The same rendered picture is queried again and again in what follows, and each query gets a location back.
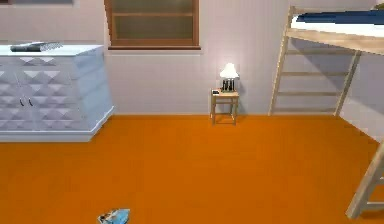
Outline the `small wooden side table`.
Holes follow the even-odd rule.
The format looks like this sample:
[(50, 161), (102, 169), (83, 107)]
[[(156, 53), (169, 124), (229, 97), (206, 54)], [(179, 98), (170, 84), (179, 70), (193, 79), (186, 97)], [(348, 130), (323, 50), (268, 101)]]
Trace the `small wooden side table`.
[[(212, 94), (212, 90), (219, 91), (218, 95)], [(216, 112), (217, 105), (227, 105), (229, 107), (228, 112), (221, 112), (221, 115), (228, 115), (232, 119), (232, 124), (237, 124), (237, 113), (239, 105), (240, 95), (237, 91), (234, 92), (223, 92), (220, 88), (210, 90), (210, 119), (213, 125), (216, 124)]]

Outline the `white shade table lamp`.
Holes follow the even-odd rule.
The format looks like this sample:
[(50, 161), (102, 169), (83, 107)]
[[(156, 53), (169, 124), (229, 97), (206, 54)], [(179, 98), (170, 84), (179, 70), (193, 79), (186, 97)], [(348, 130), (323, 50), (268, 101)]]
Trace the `white shade table lamp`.
[(223, 92), (234, 92), (235, 79), (239, 77), (235, 65), (233, 63), (227, 63), (220, 72), (220, 77), (222, 78), (221, 90)]

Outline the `brown framed window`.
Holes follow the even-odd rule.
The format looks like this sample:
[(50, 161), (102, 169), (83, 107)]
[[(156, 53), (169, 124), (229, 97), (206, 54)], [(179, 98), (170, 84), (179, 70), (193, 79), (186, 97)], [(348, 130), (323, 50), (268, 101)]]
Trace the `brown framed window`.
[(200, 50), (199, 0), (104, 0), (109, 50)]

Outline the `blue cloth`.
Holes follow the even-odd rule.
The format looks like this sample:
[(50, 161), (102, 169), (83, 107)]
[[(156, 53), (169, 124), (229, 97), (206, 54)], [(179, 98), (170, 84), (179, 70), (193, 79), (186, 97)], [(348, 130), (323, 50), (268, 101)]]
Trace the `blue cloth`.
[(99, 224), (128, 224), (129, 215), (129, 209), (114, 209), (108, 213), (99, 215), (97, 221)]

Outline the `white faceted cupboard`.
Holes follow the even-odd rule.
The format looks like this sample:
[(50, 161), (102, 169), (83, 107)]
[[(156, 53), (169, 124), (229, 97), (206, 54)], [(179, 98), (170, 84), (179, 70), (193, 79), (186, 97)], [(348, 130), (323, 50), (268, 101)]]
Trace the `white faceted cupboard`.
[(88, 142), (114, 110), (102, 45), (0, 45), (0, 142)]

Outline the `wooden loft bed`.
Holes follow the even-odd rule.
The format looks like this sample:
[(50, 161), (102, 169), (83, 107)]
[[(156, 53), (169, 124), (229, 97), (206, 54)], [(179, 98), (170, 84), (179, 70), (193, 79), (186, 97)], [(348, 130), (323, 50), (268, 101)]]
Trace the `wooden loft bed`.
[[(367, 36), (361, 34), (352, 34), (345, 32), (336, 32), (331, 28), (325, 31), (318, 29), (309, 29), (302, 27), (303, 22), (299, 22), (298, 18), (304, 15), (315, 15), (318, 17), (328, 16), (330, 11), (325, 9), (310, 9), (297, 8), (290, 6), (287, 14), (287, 22), (283, 31), (279, 60), (277, 70), (273, 82), (272, 97), (270, 101), (268, 115), (273, 115), (275, 112), (315, 112), (324, 113), (332, 112), (334, 116), (339, 116), (344, 105), (347, 93), (349, 92), (354, 74), (363, 52), (384, 55), (384, 37)], [(344, 74), (344, 87), (340, 93), (329, 92), (338, 96), (338, 102), (335, 108), (275, 108), (276, 99), (278, 96), (326, 96), (326, 93), (320, 92), (280, 92), (280, 80), (282, 76), (295, 76), (298, 72), (284, 72), (283, 66), (285, 56), (288, 54), (288, 40), (290, 38), (300, 39), (320, 44), (331, 45), (331, 48), (308, 49), (300, 51), (300, 55), (305, 54), (351, 54), (352, 60), (349, 70)], [(384, 210), (384, 202), (369, 200), (371, 194), (378, 185), (384, 185), (384, 139), (379, 144), (376, 153), (373, 156), (347, 210), (346, 216), (349, 219), (357, 219), (365, 211)]]

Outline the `grey laptop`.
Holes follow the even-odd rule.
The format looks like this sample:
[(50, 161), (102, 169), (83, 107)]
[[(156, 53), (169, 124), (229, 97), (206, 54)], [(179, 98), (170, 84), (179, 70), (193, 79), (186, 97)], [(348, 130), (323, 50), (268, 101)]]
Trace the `grey laptop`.
[(43, 52), (62, 47), (59, 42), (31, 42), (19, 45), (11, 45), (12, 52)]

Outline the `framed wall picture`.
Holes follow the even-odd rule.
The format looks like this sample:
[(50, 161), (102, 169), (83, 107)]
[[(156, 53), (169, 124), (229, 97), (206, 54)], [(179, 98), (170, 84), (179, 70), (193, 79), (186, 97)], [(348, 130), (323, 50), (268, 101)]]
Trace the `framed wall picture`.
[(24, 5), (37, 5), (37, 4), (73, 4), (74, 0), (0, 0), (1, 4), (24, 4)]

